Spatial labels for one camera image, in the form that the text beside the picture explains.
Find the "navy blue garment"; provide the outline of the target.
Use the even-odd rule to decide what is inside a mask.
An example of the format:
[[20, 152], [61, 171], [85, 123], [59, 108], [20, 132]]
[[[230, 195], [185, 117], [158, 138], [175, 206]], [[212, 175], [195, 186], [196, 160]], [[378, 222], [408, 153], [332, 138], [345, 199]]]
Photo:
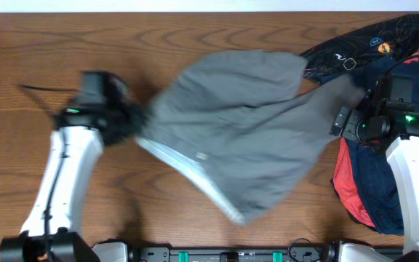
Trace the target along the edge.
[[[412, 77], [412, 103], [419, 113], [419, 57], [401, 64], [392, 72]], [[380, 234], [403, 235], [404, 222], [396, 181], [386, 156], [345, 140], [359, 196], [375, 224], [375, 230], [372, 230]]]

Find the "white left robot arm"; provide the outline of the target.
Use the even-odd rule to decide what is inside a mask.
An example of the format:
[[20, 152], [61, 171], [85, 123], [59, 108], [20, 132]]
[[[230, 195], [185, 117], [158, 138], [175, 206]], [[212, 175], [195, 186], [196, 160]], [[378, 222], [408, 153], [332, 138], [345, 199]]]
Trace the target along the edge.
[[131, 261], [126, 242], [109, 239], [90, 247], [81, 236], [84, 200], [92, 171], [106, 146], [139, 132], [145, 117], [127, 101], [115, 74], [85, 71], [81, 89], [54, 122], [47, 166], [20, 234], [5, 237], [0, 261]]

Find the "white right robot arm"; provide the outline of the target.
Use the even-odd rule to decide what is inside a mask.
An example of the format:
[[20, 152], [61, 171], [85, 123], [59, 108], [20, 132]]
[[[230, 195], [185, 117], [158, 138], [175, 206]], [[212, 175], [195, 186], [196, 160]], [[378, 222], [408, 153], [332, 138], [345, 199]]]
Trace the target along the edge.
[[370, 108], [342, 107], [330, 128], [331, 135], [386, 155], [404, 224], [400, 261], [419, 261], [419, 113], [412, 88], [411, 77], [387, 73], [376, 82]]

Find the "grey shorts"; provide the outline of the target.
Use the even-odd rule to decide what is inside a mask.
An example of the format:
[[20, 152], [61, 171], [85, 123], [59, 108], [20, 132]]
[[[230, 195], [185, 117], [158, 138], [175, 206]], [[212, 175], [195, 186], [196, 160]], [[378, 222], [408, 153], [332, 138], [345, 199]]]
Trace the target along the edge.
[[300, 94], [306, 66], [288, 52], [206, 55], [153, 99], [137, 144], [248, 224], [296, 187], [332, 140], [339, 110], [364, 97], [349, 75]]

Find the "red garment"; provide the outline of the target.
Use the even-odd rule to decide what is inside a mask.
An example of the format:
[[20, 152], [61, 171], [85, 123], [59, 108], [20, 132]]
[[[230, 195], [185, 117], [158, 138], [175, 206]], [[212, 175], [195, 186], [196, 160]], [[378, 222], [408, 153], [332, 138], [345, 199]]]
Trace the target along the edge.
[[375, 230], [375, 224], [366, 211], [354, 181], [349, 148], [344, 138], [340, 139], [339, 152], [332, 177], [332, 186], [351, 219]]

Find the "black patterned shorts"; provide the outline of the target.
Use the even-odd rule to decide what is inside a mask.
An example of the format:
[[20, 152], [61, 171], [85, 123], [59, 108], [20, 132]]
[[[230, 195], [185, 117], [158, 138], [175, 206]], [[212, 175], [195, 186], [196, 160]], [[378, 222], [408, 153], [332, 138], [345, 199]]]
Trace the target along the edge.
[[419, 14], [408, 14], [368, 25], [312, 47], [303, 77], [317, 84], [329, 75], [361, 68], [390, 57], [400, 60], [419, 49]]

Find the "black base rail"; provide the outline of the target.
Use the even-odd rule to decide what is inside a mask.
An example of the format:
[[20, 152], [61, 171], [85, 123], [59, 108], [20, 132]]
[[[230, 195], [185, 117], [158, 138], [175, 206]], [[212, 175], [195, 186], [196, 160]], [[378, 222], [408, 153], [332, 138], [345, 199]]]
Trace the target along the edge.
[[320, 245], [296, 239], [285, 247], [270, 248], [197, 248], [134, 247], [119, 239], [97, 243], [92, 250], [100, 261], [128, 262], [287, 262], [337, 261], [339, 243]]

